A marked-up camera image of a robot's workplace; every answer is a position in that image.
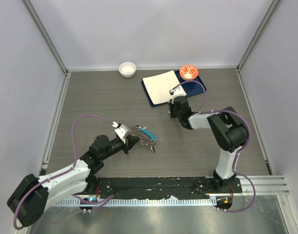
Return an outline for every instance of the red bowl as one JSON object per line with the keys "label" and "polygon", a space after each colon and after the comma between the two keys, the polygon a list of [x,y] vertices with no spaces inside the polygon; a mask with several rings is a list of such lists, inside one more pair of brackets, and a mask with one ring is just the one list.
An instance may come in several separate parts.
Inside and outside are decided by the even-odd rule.
{"label": "red bowl", "polygon": [[192,65],[184,65],[180,68],[179,73],[184,80],[194,80],[199,75],[198,69]]}

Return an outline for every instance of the gray table surface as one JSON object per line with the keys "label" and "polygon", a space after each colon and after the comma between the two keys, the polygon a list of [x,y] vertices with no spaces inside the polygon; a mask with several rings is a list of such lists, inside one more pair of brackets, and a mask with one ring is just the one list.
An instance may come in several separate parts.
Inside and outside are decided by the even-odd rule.
{"label": "gray table surface", "polygon": [[[211,176],[219,159],[219,146],[210,129],[186,130],[168,115],[168,105],[151,108],[141,86],[141,79],[168,70],[139,70],[132,78],[118,71],[73,72],[71,74],[47,173],[71,164],[74,153],[71,128],[84,114],[100,115],[126,125],[146,126],[158,139],[157,154],[136,145],[129,155],[119,152],[105,160],[98,176]],[[232,106],[251,124],[251,144],[241,153],[237,170],[247,175],[268,175],[259,142],[235,69],[200,69],[207,87],[203,110]],[[188,98],[197,111],[202,95]],[[95,119],[84,118],[76,125],[75,143],[81,156],[97,135],[110,140],[114,128]]]}

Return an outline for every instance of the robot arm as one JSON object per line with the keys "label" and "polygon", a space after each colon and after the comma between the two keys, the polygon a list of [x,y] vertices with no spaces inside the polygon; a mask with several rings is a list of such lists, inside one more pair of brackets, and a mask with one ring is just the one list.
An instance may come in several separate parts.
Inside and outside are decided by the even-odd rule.
{"label": "robot arm", "polygon": [[[130,134],[127,126],[117,124],[116,127],[116,137],[113,140],[110,141],[105,135],[97,136],[89,150],[77,160],[72,171],[40,185],[27,197],[18,214],[22,226],[28,227],[35,223],[50,206],[65,197],[81,192],[92,193],[98,186],[95,173],[104,166],[103,161],[121,150],[128,154],[128,151],[140,141],[139,137]],[[8,199],[8,207],[14,213],[22,197],[31,188],[70,168],[73,168],[73,164],[48,175],[39,177],[33,174],[27,175]]]}
{"label": "robot arm", "polygon": [[[214,184],[218,189],[228,188],[236,177],[233,170],[236,154],[248,140],[248,130],[244,122],[229,113],[200,114],[192,112],[187,97],[180,87],[170,90],[170,94],[173,95],[168,103],[170,116],[178,118],[182,127],[189,130],[212,129],[217,144],[220,146],[219,163],[213,173]],[[232,107],[227,107],[224,110],[236,113]]]}

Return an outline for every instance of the black mounting plate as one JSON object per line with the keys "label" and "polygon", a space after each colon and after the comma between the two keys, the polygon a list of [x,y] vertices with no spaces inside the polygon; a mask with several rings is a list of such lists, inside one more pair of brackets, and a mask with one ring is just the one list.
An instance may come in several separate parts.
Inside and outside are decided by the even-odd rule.
{"label": "black mounting plate", "polygon": [[[213,178],[206,177],[124,177],[98,178],[101,198],[115,195],[116,199],[204,199],[209,194],[229,194],[230,189],[219,190]],[[242,193],[240,179],[231,184],[234,194]]]}

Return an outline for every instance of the blue tray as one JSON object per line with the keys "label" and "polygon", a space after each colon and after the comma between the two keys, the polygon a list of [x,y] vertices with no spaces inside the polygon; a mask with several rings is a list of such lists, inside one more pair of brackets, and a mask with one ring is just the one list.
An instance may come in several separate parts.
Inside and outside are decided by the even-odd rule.
{"label": "blue tray", "polygon": [[[177,79],[179,80],[179,83],[182,83],[182,82],[185,81],[185,80],[183,80],[181,78],[179,71],[175,71],[175,74],[177,76]],[[202,80],[201,80],[201,78],[199,76],[195,80],[201,82],[202,85],[204,85],[204,83],[202,82]],[[147,89],[145,88],[145,85],[143,83],[143,80],[141,81],[141,85],[143,87],[144,93],[147,96],[147,99],[148,99],[149,104],[150,104],[151,107],[157,107],[157,106],[161,106],[161,105],[164,105],[164,104],[167,103],[167,102],[165,102],[165,103],[154,105],[153,102],[152,102],[152,100],[150,99],[150,96],[149,96],[149,94],[147,92]],[[183,87],[184,91],[187,94],[187,98],[188,97],[195,96],[195,95],[198,95],[198,94],[204,93],[202,87],[200,85],[194,83],[194,82],[185,83],[185,84],[182,85],[182,87]]]}

